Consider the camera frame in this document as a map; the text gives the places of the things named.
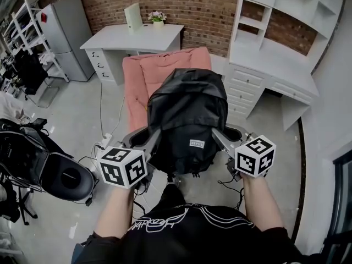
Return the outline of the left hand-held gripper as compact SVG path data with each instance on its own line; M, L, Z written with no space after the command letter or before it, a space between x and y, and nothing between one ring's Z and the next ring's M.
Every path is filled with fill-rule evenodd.
M161 130L149 137L148 127L134 130L125 137L125 143L112 141L99 152L99 170L106 184L123 189L134 188L138 193L148 191L153 168L148 164L158 148Z

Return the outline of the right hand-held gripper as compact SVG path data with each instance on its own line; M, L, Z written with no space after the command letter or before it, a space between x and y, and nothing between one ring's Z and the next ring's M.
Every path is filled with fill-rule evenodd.
M216 128L211 129L212 137L220 149L230 155L227 169L236 181L241 174L257 178L266 175L272 167L276 145L264 135L248 138L235 148L236 141L243 141L245 130L234 124L225 125L225 134Z

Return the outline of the pink cushioned lounge chair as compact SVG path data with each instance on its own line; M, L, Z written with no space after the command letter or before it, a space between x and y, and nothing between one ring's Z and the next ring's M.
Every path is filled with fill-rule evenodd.
M147 126L149 98L174 69L212 69L206 47L125 57L122 66L130 132Z

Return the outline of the black backpack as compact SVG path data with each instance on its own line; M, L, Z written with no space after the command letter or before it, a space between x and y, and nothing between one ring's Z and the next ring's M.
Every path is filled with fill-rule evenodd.
M161 132L151 164L169 176L206 171L219 151L212 129L223 131L227 115L221 75L174 69L147 104L148 132Z

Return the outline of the person's right forearm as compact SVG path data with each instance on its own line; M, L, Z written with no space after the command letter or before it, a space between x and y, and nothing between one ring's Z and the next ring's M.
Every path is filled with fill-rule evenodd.
M283 228L279 207L263 176L254 178L241 174L244 188L246 215L250 221L265 231L272 228Z

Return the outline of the person's left forearm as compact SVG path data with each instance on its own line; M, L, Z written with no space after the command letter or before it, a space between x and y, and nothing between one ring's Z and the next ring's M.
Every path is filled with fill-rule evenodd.
M103 209L94 232L100 237L121 239L131 226L133 189L114 188Z

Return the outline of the white power strip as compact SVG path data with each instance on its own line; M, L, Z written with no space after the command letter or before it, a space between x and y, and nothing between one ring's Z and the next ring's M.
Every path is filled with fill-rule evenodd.
M103 138L102 138L102 141L100 142L100 146L105 149L107 146L109 146L109 144L112 141L112 139L113 139L113 135L112 134L105 133Z

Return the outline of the white desk with hutch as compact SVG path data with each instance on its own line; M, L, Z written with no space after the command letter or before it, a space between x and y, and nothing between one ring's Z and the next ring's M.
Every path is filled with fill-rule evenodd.
M229 114L246 118L265 89L282 95L283 128L318 98L312 72L333 34L343 0L238 0L225 67ZM307 54L267 36L274 11L316 31Z

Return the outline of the clear glass tray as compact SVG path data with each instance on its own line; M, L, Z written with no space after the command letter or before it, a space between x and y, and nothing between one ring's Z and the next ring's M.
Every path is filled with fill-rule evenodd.
M46 86L36 105L39 108L48 108L59 91L60 88L58 86Z

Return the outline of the white desk with drawers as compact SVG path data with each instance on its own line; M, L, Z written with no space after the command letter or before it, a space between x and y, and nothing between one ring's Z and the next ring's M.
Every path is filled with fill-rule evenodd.
M110 25L88 39L84 50L103 85L124 84L122 62L128 53L162 53L180 50L182 25L166 24L156 28L144 24L130 33L126 24Z

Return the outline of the person's black printed shirt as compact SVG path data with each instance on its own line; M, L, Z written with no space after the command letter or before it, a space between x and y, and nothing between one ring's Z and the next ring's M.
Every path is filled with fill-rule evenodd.
M284 228L261 231L226 206L185 203L169 185L120 238L91 234L74 264L304 264Z

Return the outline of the pink potted flowers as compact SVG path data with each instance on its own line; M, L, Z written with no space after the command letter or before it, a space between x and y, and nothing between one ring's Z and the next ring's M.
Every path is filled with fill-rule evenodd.
M154 28L160 29L164 26L167 16L164 12L154 11L148 13L148 20L153 23Z

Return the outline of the dark framed window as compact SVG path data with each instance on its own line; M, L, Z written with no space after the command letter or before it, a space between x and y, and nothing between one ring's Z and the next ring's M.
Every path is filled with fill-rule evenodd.
M348 233L333 248L334 264L352 264L352 150L333 161L335 191L331 234Z

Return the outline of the silver refrigerator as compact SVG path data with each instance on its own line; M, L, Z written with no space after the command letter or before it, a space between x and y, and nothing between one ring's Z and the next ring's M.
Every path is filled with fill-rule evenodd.
M47 23L41 23L41 12ZM81 0L59 0L36 14L40 29L70 81L87 82L94 68L80 47L92 37Z

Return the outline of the black bags on rack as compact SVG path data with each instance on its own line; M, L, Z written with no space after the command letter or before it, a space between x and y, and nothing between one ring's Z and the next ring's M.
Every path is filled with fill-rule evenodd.
M14 56L11 64L5 64L5 68L10 74L16 76L15 85L24 90L27 95L35 95L48 78L48 73L43 68L36 54L30 54L22 48Z

